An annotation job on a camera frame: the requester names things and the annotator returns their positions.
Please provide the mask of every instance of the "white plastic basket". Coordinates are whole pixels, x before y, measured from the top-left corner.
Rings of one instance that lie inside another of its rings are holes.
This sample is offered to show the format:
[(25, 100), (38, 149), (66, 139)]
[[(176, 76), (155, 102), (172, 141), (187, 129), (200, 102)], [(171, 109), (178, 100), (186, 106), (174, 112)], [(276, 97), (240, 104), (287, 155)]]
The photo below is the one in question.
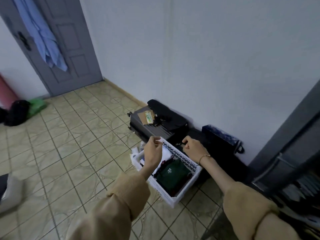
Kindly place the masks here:
[[(149, 184), (156, 189), (160, 196), (164, 199), (164, 201), (170, 205), (172, 208), (174, 208), (178, 202), (183, 198), (184, 194), (188, 191), (188, 189), (195, 183), (195, 181), (198, 179), (199, 174), (202, 170), (201, 166), (198, 166), (194, 161), (192, 161), (190, 158), (188, 158), (185, 154), (181, 153), (178, 149), (176, 149), (174, 146), (172, 146), (169, 142), (167, 142), (165, 139), (161, 138), (160, 141), (163, 143), (164, 146), (166, 146), (170, 152), (176, 157), (179, 158), (184, 165), (190, 170), (190, 172), (193, 174), (192, 178), (186, 183), (186, 185), (180, 190), (179, 194), (176, 197), (171, 197), (156, 181), (156, 179), (152, 176), (148, 178)], [(140, 171), (142, 169), (142, 166), (140, 165), (140, 160), (142, 156), (144, 155), (144, 151), (140, 152), (136, 156), (131, 157), (132, 165)]]

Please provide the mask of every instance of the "tiled floor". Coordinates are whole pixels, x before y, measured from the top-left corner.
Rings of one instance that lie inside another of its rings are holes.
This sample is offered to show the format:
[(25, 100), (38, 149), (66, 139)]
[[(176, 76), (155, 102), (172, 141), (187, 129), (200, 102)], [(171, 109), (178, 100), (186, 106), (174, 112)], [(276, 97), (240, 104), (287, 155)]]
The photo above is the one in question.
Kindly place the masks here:
[[(0, 126), (0, 175), (24, 181), (17, 209), (0, 215), (0, 238), (64, 240), (68, 229), (106, 195), (122, 171), (134, 171), (130, 148), (140, 142), (127, 125), (140, 108), (102, 81), (48, 100), (17, 127)], [(213, 180), (194, 186), (175, 209), (154, 189), (130, 239), (200, 239), (221, 211)]]

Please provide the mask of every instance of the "cardboard piece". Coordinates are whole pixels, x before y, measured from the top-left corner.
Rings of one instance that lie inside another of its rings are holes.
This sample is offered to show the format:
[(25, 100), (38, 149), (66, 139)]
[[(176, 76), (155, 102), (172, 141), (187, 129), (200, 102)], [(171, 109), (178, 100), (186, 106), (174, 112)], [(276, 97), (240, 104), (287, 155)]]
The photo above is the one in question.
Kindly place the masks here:
[[(146, 110), (146, 111), (150, 111), (151, 112), (151, 115), (152, 115), (152, 119), (155, 120), (155, 114), (152, 110)], [(148, 122), (147, 122), (147, 117), (146, 117), (146, 113), (145, 112), (142, 112), (142, 113), (138, 113), (138, 116), (142, 122), (142, 125), (148, 125)]]

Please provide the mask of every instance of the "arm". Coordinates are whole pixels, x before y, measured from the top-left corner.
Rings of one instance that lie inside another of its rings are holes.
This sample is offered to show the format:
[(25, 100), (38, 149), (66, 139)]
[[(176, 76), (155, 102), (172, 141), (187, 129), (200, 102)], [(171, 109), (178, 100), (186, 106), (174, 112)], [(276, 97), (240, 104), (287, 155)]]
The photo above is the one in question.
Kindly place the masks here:
[(145, 166), (136, 174), (122, 173), (114, 186), (100, 200), (86, 218), (66, 239), (69, 240), (128, 240), (131, 222), (143, 210), (150, 190), (146, 180), (157, 168), (162, 158), (160, 137), (150, 137), (145, 145)]
[(252, 188), (234, 181), (207, 155), (200, 141), (187, 136), (183, 151), (189, 158), (203, 166), (223, 192), (223, 210), (239, 240), (299, 239), (295, 230), (278, 218), (276, 204)]

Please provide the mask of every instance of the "door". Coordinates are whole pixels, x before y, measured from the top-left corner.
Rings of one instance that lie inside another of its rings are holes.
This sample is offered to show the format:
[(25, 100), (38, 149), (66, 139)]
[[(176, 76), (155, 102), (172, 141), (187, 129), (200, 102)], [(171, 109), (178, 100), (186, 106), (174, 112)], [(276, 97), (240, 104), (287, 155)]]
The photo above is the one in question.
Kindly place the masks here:
[(12, 0), (1, 0), (0, 14), (52, 96), (102, 80), (79, 0), (34, 0), (68, 65), (66, 72), (42, 60)]

